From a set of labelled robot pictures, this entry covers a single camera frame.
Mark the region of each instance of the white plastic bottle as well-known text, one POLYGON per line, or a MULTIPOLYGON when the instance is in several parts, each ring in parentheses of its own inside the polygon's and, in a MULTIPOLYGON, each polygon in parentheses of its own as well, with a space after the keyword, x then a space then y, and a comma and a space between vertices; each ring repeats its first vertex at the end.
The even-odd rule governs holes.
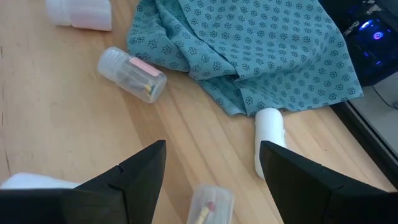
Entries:
POLYGON ((101 55, 98 71, 147 103, 153 103, 162 93, 167 77, 137 57, 117 47, 110 47, 101 55))
POLYGON ((105 31, 112 29, 109 0, 45 0, 45 7, 55 25, 105 31))
POLYGON ((279 110, 266 108, 256 114, 256 139, 254 141, 256 151, 254 153, 254 167, 257 175, 264 179, 260 163, 260 143, 270 141, 282 147, 286 147, 284 119, 279 110))
POLYGON ((39 174, 18 173, 0 185, 0 189, 74 189, 78 183, 39 174))

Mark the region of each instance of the dark surface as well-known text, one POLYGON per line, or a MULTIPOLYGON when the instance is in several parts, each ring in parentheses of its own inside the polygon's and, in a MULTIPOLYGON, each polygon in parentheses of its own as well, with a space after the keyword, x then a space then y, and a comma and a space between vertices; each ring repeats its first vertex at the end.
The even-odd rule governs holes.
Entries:
POLYGON ((376 4, 391 12, 398 19, 398 1, 397 0, 376 0, 376 4))
POLYGON ((165 160, 157 141, 75 189, 0 190, 0 223, 150 224, 165 160))
POLYGON ((318 0, 340 31, 344 32, 351 24, 351 18, 362 7, 363 0, 318 0))
POLYGON ((349 101, 338 103, 331 108, 393 186, 398 189, 398 160, 390 145, 384 142, 349 101))
POLYGON ((261 166, 285 224, 396 223, 398 194, 323 167, 272 142, 261 142, 261 166))

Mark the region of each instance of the white cylinder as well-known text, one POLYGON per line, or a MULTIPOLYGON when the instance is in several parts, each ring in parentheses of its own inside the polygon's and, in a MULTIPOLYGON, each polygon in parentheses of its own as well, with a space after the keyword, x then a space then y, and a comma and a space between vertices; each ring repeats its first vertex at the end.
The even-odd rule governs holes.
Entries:
POLYGON ((260 163, 260 143, 270 141, 282 147, 286 147, 284 119, 279 110, 266 108, 256 114, 256 139, 254 166, 259 177, 264 179, 260 163))
POLYGON ((45 7, 55 25, 105 31, 112 29, 109 0, 46 0, 45 7))
POLYGON ((0 189, 74 189, 79 185, 44 175, 18 173, 6 180, 0 189))

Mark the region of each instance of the cable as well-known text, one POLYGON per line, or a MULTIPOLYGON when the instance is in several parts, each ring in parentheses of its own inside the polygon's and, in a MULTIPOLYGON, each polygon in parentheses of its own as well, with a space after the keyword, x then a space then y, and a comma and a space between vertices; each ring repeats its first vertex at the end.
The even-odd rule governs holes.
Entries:
POLYGON ((390 108, 398 110, 398 107, 390 105, 389 103, 387 103, 387 101, 380 95, 380 93, 376 90, 376 88, 374 86, 372 86, 373 90, 376 92, 376 94, 380 97, 380 99, 390 108))

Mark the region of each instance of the vial lid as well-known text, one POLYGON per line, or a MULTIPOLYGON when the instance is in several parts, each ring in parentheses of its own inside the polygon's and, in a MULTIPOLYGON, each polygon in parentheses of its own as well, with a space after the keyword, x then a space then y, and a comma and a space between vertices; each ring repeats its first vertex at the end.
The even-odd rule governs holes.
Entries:
POLYGON ((106 78, 116 82, 116 74, 119 67, 129 57, 129 54, 125 53, 121 49, 110 47, 106 49, 99 58, 97 70, 106 78))

